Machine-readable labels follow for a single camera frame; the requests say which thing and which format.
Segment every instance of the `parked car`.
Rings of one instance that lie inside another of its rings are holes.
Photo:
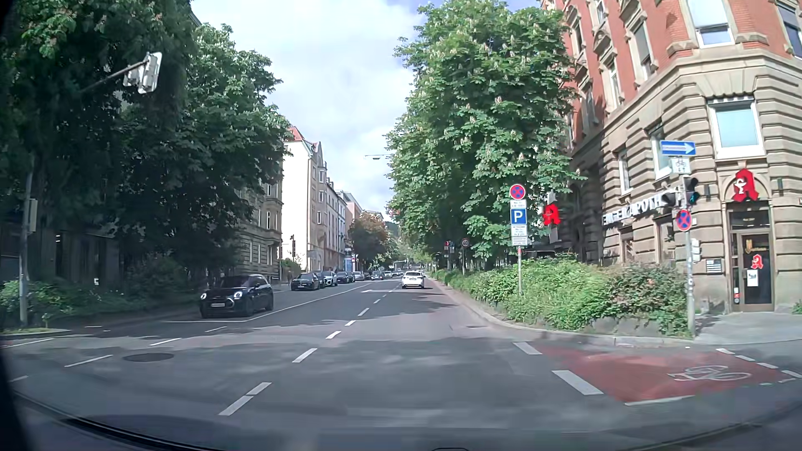
[[[423,288],[423,280],[426,276],[420,271],[407,271],[401,278],[401,288],[409,288],[410,286],[417,286]]]
[[[224,277],[200,295],[199,308],[202,318],[224,313],[253,316],[259,310],[273,310],[273,287],[261,274]]]
[[[320,290],[320,279],[315,273],[303,273],[290,282],[290,290]]]

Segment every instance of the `one-way sign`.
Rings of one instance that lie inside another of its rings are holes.
[[[696,143],[693,141],[660,141],[660,153],[666,156],[696,155]]]

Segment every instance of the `blue arrow sign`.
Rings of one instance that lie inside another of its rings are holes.
[[[693,141],[660,141],[660,153],[666,156],[696,155],[696,143]]]
[[[509,221],[513,226],[525,226],[526,209],[509,209]]]

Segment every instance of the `white car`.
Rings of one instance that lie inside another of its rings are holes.
[[[401,288],[409,288],[410,286],[417,286],[423,288],[423,273],[420,271],[407,271],[403,273],[401,278]]]

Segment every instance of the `manhole cover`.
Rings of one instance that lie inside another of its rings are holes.
[[[125,356],[123,360],[129,362],[158,362],[173,358],[174,355],[168,352],[148,352],[146,354],[134,354],[133,356]]]

